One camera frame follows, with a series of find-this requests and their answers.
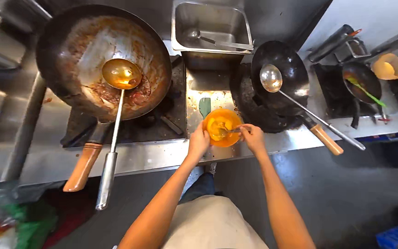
stainless steel backsplash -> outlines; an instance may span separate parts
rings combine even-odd
[[[268,40],[290,41],[307,26],[329,0],[195,0],[245,10],[255,44]],[[163,39],[170,39],[173,0],[38,0],[53,15],[84,4],[125,9],[146,21]]]

hand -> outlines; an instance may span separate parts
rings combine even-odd
[[[245,141],[248,145],[248,148],[253,152],[256,156],[258,153],[265,152],[267,153],[267,149],[265,148],[265,141],[263,139],[263,131],[261,128],[252,125],[252,124],[241,124],[240,127],[241,134],[243,136],[242,141]]]
[[[202,131],[203,121],[200,122],[196,131],[190,136],[190,144],[188,145],[188,157],[199,162],[200,158],[205,154],[210,146],[210,135],[207,131]]]

shoe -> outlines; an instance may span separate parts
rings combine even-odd
[[[216,172],[216,165],[217,163],[210,163],[210,165],[206,165],[204,172],[209,172],[214,175],[214,173]]]

person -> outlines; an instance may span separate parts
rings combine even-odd
[[[202,131],[202,126],[203,122],[191,134],[188,154],[180,167],[136,218],[118,249],[267,248],[228,198],[213,195],[214,184],[213,192],[207,191],[210,188],[203,183],[212,179],[209,173],[200,176],[186,191],[184,197],[188,195],[187,200],[184,197],[179,200],[188,176],[210,146],[210,136],[207,131]],[[260,164],[268,216],[277,246],[280,249],[315,248],[302,217],[268,157],[263,131],[251,124],[240,127],[242,139]]]

wok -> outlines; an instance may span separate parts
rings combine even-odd
[[[281,93],[270,93],[263,88],[259,72],[263,65],[275,65],[282,74],[283,85],[280,88],[288,96],[307,105],[310,82],[308,73],[300,57],[286,44],[279,41],[269,41],[260,45],[254,53],[251,63],[251,81],[256,93],[267,108],[280,116],[296,116],[304,125],[334,154],[340,155],[340,148],[307,113]]]
[[[84,187],[115,120],[120,90],[109,86],[101,72],[113,58],[131,61],[143,75],[141,84],[125,93],[122,120],[155,108],[169,90],[171,62],[161,38],[135,15],[103,5],[75,7],[53,17],[39,38],[36,60],[47,87],[72,108],[98,119],[64,191]]]
[[[355,97],[354,98],[354,116],[352,118],[351,127],[357,129],[359,125],[360,116],[360,102],[366,104],[375,104],[375,101],[368,97],[365,92],[360,88],[353,85],[346,78],[353,77],[368,93],[380,100],[382,97],[382,86],[377,76],[366,65],[359,62],[348,62],[342,67],[343,81],[348,88],[348,91]],[[382,118],[384,118],[383,110],[380,105],[377,106]]]

